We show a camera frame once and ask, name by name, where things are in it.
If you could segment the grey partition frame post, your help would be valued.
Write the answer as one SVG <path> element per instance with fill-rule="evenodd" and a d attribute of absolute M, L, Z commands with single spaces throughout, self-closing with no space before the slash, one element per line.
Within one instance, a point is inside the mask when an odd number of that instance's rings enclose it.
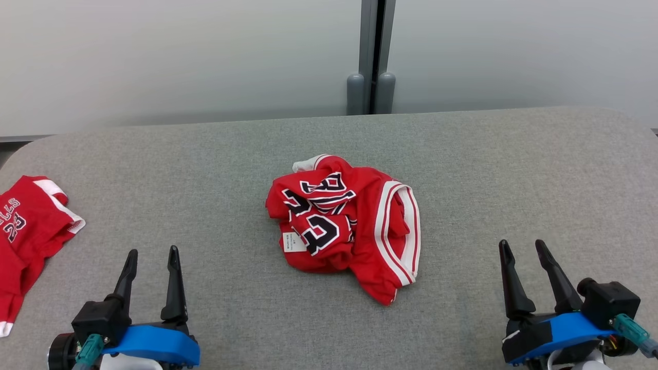
<path fill-rule="evenodd" d="M 379 75 L 393 73 L 388 70 L 388 66 L 395 6 L 396 0 L 361 0 L 357 73 L 361 73 L 365 79 L 364 115 L 374 114 Z"/>

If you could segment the red jersey with white hem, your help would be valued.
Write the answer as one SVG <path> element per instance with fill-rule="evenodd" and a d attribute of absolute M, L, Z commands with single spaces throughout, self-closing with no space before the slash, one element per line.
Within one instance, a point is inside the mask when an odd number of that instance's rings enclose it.
<path fill-rule="evenodd" d="M 21 176 L 0 194 L 0 339 L 12 331 L 47 259 L 85 227 L 68 202 L 45 176 Z"/>

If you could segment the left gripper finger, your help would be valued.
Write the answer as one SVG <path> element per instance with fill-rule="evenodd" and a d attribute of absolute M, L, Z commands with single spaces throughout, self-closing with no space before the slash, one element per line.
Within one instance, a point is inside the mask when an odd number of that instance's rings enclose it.
<path fill-rule="evenodd" d="M 106 301 L 116 301 L 120 304 L 121 311 L 130 310 L 130 298 L 132 294 L 132 283 L 138 271 L 138 250 L 130 250 L 125 259 L 121 274 L 113 293 L 108 294 Z"/>
<path fill-rule="evenodd" d="M 167 323 L 187 323 L 187 301 L 177 246 L 171 246 L 170 248 L 167 270 L 169 272 L 167 297 L 160 318 Z"/>

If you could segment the left gripper blue body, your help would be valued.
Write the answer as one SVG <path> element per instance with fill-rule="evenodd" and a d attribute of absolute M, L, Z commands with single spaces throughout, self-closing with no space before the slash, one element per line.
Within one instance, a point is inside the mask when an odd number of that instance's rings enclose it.
<path fill-rule="evenodd" d="M 200 365 L 200 344 L 188 323 L 130 325 L 116 347 L 101 352 L 100 370 L 186 370 Z"/>

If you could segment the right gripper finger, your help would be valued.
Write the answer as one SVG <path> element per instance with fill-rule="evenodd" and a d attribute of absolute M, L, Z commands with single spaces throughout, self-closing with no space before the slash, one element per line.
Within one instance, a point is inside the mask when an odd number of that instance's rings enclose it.
<path fill-rule="evenodd" d="M 536 240 L 536 251 L 540 260 L 541 267 L 547 272 L 550 285 L 555 298 L 556 314 L 571 313 L 580 311 L 583 301 L 564 273 L 561 265 L 555 260 L 545 241 Z"/>
<path fill-rule="evenodd" d="M 517 274 L 516 259 L 507 240 L 500 241 L 499 251 L 506 316 L 510 320 L 529 318 L 536 311 L 536 307 L 524 291 Z"/>

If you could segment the grey fabric sofa surface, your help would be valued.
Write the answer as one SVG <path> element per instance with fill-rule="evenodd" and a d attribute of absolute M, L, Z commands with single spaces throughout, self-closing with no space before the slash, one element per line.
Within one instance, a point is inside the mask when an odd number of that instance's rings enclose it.
<path fill-rule="evenodd" d="M 266 194 L 319 154 L 413 188 L 416 283 L 390 307 L 349 273 L 290 267 Z M 82 305 L 139 251 L 130 316 L 157 321 L 179 248 L 199 370 L 511 370 L 498 243 L 538 312 L 555 301 L 535 240 L 573 284 L 619 281 L 658 337 L 658 137 L 606 108 L 550 107 L 106 129 L 34 141 L 0 169 L 51 178 L 84 229 L 26 295 L 0 370 L 46 370 Z"/>

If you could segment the right gripper blue body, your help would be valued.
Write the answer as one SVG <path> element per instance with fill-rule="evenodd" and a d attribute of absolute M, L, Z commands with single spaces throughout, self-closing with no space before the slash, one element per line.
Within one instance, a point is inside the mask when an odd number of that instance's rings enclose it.
<path fill-rule="evenodd" d="M 520 365 L 526 360 L 582 343 L 600 341 L 614 334 L 615 330 L 597 328 L 580 312 L 564 313 L 508 335 L 502 341 L 501 350 L 505 363 Z"/>

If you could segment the grey cylindrical post bumper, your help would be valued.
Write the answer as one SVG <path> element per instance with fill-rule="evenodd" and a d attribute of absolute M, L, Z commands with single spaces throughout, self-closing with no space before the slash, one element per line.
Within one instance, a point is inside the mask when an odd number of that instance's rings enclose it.
<path fill-rule="evenodd" d="M 347 108 L 346 115 L 364 114 L 365 79 L 361 73 L 353 73 L 347 78 Z"/>
<path fill-rule="evenodd" d="M 379 75 L 376 82 L 374 114 L 392 113 L 395 84 L 396 77 L 393 73 L 385 72 Z"/>

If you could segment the red jersey with striped trim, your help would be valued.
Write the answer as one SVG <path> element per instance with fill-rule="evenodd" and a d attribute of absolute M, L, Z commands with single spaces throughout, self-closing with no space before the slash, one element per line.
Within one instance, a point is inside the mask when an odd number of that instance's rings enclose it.
<path fill-rule="evenodd" d="M 413 190 L 373 167 L 322 154 L 272 181 L 265 208 L 287 263 L 303 272 L 351 271 L 381 305 L 416 281 L 421 218 Z"/>

